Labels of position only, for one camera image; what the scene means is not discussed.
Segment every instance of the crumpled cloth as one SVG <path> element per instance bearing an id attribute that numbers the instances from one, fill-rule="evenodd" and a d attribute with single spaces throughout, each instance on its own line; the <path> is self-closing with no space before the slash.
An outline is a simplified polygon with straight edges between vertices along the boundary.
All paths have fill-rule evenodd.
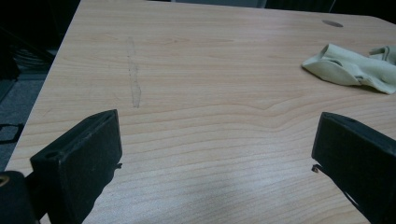
<path id="1" fill-rule="evenodd" d="M 396 92 L 396 46 L 370 51 L 370 57 L 327 45 L 302 67 L 323 80 L 344 86 L 371 86 L 387 94 Z"/>

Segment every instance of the floor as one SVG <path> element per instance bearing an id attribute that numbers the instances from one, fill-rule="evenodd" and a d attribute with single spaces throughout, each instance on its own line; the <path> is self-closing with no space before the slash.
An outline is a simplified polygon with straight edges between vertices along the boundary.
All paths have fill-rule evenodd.
<path id="1" fill-rule="evenodd" d="M 21 74 L 0 102 L 0 124 L 26 124 L 45 76 L 46 74 Z M 12 139 L 17 130 L 17 127 L 3 127 L 0 130 L 0 142 Z M 17 143 L 0 145 L 0 172 L 6 169 L 16 145 Z"/>

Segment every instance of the table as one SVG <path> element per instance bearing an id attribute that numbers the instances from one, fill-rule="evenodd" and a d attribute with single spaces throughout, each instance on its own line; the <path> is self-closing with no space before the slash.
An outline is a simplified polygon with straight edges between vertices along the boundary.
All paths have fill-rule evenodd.
<path id="1" fill-rule="evenodd" d="M 328 43 L 368 55 L 394 36 L 364 16 L 82 0 L 7 169 L 28 175 L 37 151 L 116 108 L 123 166 L 85 223 L 366 223 L 311 172 L 318 119 L 396 138 L 396 95 L 301 63 Z"/>

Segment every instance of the towel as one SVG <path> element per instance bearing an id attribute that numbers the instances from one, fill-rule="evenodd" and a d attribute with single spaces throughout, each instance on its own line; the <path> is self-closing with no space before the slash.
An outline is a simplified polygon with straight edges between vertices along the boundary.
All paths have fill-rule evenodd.
<path id="1" fill-rule="evenodd" d="M 302 67 L 323 80 L 344 86 L 371 86 L 387 94 L 396 92 L 396 47 L 370 51 L 370 57 L 327 45 Z"/>

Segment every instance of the wooden tabletop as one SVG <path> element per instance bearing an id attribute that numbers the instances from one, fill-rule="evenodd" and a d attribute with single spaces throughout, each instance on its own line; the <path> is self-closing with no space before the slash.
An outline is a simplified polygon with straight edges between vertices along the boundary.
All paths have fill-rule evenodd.
<path id="1" fill-rule="evenodd" d="M 395 36 L 372 17 L 82 0 L 7 169 L 28 175 L 37 151 L 118 109 L 122 169 L 85 223 L 366 223 L 311 172 L 318 119 L 396 138 L 396 94 L 301 63 L 328 43 L 368 55 Z"/>

